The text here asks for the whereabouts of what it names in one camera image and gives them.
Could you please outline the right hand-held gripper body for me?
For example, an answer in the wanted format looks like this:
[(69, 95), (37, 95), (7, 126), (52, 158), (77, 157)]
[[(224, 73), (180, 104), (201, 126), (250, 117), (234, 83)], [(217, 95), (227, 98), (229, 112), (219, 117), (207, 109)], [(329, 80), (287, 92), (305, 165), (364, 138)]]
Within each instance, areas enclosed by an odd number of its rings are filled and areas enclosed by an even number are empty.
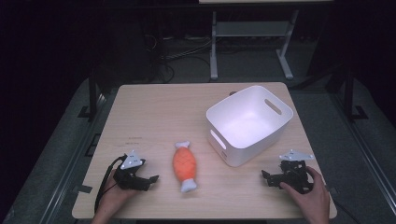
[(305, 194), (312, 190), (313, 184), (308, 181), (306, 161), (313, 160), (313, 154), (306, 154), (294, 149), (280, 155), (280, 162), (289, 162), (289, 171), (286, 174), (271, 175), (271, 187), (279, 187), (280, 183), (286, 183), (299, 193)]

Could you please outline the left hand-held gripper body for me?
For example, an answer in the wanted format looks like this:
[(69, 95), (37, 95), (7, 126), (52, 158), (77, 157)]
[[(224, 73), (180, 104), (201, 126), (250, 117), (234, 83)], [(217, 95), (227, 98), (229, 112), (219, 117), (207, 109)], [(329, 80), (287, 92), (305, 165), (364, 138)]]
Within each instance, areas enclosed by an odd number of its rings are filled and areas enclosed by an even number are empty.
[(122, 163), (116, 169), (113, 175), (116, 183), (121, 189), (135, 189), (147, 191), (151, 185), (148, 178), (139, 177), (135, 171), (136, 165), (140, 163), (141, 158), (132, 150), (122, 157)]

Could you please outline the orange plush meat toy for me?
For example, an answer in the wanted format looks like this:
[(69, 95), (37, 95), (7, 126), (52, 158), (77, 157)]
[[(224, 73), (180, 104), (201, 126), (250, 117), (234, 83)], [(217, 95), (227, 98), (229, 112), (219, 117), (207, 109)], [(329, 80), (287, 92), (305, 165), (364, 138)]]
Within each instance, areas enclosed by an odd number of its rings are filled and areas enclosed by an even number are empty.
[(189, 146), (189, 141), (175, 143), (176, 152), (173, 156), (173, 169), (181, 183), (181, 192), (189, 192), (197, 188), (195, 183), (196, 159)]

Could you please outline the white plastic bin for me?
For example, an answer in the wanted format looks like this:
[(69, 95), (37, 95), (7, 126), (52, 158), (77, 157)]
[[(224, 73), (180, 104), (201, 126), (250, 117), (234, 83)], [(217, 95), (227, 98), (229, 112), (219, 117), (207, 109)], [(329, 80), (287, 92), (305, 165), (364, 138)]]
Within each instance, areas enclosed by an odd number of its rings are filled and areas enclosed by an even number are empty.
[(227, 165), (238, 167), (273, 145), (293, 115), (266, 88), (251, 86), (206, 111), (208, 141)]

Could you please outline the person's left hand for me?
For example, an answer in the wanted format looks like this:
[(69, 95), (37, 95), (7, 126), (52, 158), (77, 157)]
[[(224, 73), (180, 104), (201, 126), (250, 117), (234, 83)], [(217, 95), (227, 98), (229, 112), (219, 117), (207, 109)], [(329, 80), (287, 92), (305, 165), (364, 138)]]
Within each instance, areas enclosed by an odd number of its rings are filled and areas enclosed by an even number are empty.
[(105, 192), (99, 202), (97, 215), (102, 217), (113, 217), (138, 191), (135, 189), (121, 189), (116, 183), (112, 170), (105, 186)]

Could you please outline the person's right hand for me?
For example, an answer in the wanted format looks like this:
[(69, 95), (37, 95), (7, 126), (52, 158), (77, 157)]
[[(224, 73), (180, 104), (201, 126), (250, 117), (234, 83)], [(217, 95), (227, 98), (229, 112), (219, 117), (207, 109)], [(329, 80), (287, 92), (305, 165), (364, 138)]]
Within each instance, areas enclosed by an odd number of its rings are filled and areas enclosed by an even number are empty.
[(301, 194), (283, 182), (280, 183), (280, 187), (296, 202), (304, 217), (327, 217), (330, 220), (330, 194), (322, 176), (310, 166), (307, 166), (306, 170), (313, 178), (313, 188), (310, 192)]

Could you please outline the black metal post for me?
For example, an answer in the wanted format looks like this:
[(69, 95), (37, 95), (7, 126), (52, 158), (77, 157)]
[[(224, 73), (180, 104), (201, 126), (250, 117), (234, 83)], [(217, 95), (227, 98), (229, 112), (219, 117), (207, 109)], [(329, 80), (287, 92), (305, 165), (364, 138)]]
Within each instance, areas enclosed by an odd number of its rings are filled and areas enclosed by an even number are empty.
[(84, 105), (79, 113), (79, 118), (86, 118), (88, 122), (92, 122), (97, 113), (97, 87), (96, 87), (96, 70), (92, 69), (88, 78), (89, 85), (89, 104)]
[(367, 114), (360, 105), (355, 105), (354, 98), (354, 76), (350, 67), (345, 74), (345, 88), (344, 88), (344, 113), (350, 122), (357, 119), (368, 119)]

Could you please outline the white metal table frame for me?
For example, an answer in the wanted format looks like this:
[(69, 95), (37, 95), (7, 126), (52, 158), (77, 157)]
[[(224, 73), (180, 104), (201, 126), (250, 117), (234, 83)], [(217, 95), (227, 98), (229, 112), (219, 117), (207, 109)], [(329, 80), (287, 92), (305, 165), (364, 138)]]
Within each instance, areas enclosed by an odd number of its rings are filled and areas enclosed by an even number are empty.
[(291, 13), (288, 21), (219, 21), (217, 12), (212, 13), (211, 51), (209, 53), (210, 78), (219, 78), (217, 60), (217, 40), (219, 37), (283, 37), (284, 43), (276, 50), (276, 56), (284, 76), (293, 79), (293, 74), (286, 59), (286, 53), (299, 15), (298, 10)]

